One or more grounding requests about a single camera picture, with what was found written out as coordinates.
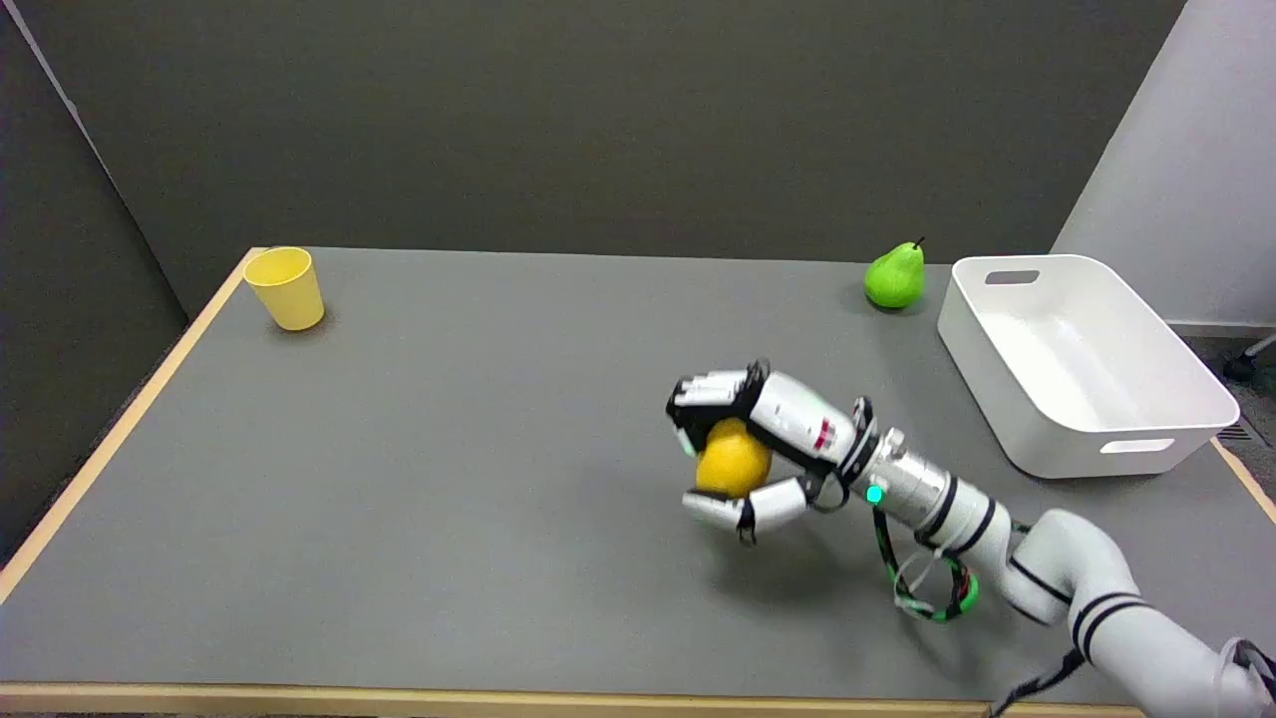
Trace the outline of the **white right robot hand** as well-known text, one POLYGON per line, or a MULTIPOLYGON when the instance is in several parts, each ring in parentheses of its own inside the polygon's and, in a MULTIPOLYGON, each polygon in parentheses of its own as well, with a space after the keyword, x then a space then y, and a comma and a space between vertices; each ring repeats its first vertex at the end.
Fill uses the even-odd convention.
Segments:
POLYGON ((755 545, 758 533, 783 527, 806 511, 841 510, 879 441, 866 397, 855 400, 851 412, 842 412, 812 386, 772 371, 766 358, 743 371, 680 377, 666 414, 688 455, 706 453, 716 423, 740 420, 748 436, 801 469, 743 497, 708 488, 684 494, 681 505, 690 515, 734 532, 743 545, 755 545))

